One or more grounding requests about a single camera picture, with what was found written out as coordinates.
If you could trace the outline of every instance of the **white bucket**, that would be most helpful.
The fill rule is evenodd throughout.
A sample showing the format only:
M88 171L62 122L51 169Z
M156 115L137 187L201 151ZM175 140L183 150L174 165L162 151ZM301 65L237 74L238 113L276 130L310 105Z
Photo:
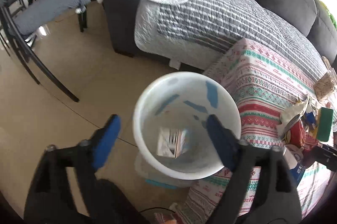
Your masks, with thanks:
M158 78L144 90L134 110L134 139L140 153L158 171L176 179L196 180L213 175L223 164L205 129L211 114L240 139L238 108L220 84L192 72ZM157 156L161 127L188 129L191 148L176 159Z

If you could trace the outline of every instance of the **patterned tablecloth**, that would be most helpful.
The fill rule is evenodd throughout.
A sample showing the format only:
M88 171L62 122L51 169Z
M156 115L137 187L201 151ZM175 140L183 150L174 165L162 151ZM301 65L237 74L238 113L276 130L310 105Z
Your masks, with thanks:
M241 138L256 147L281 145L276 131L276 125L280 124L280 112L294 104L298 97L315 97L312 79L290 61L252 40L238 41L205 75L231 94L241 116ZM329 144L333 145L332 136ZM260 169L255 167L252 170L240 215L250 210ZM324 165L317 162L305 171L297 187L302 217L323 195L330 174ZM218 204L230 177L231 172L225 167L210 177L198 180L190 188L185 204L172 215L178 224L204 224ZM162 223L172 216L157 215L157 220Z

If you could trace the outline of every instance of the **plastic container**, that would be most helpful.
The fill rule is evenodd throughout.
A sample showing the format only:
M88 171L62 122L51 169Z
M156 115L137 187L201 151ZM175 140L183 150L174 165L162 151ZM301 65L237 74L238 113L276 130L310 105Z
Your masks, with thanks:
M238 108L220 84L192 72L158 78L144 90L134 110L134 139L141 155L155 169L176 179L196 180L218 172L223 164L205 128L211 114L240 138ZM157 156L160 127L188 129L189 150L176 159Z
M148 164L140 153L138 153L136 156L134 168L139 176L145 178L147 183L155 186L176 189L189 188L194 183L194 180L180 180L164 175Z

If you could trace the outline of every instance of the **green plant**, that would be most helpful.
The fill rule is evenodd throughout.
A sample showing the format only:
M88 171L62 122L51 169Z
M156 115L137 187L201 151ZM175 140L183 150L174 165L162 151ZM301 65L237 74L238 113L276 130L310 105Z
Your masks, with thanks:
M337 29L337 23L336 23L336 20L335 20L335 18L332 14L330 14L330 19L331 19L332 23L334 24L335 28Z
M325 8L325 10L328 12L328 15L330 16L330 11L329 11L329 8L326 6L326 4L325 3L323 3L321 0L318 0L320 3L321 3L321 5Z

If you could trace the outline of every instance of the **tile floor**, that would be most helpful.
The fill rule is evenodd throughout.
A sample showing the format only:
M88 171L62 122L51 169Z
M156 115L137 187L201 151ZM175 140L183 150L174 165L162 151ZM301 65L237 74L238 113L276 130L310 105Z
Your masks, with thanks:
M138 210L183 202L188 189L171 190L147 184L134 170L138 153L132 135L132 112L144 88L174 72L142 57L116 54L111 46L104 10L88 6L88 29L80 33L74 11L48 24L50 35L36 42L35 53L80 102L56 88L33 64L37 85L13 57L0 48L0 191L23 214L31 178L44 148L60 148L89 138L111 114L122 119L119 139L97 176L115 182ZM86 213L69 169L79 212Z

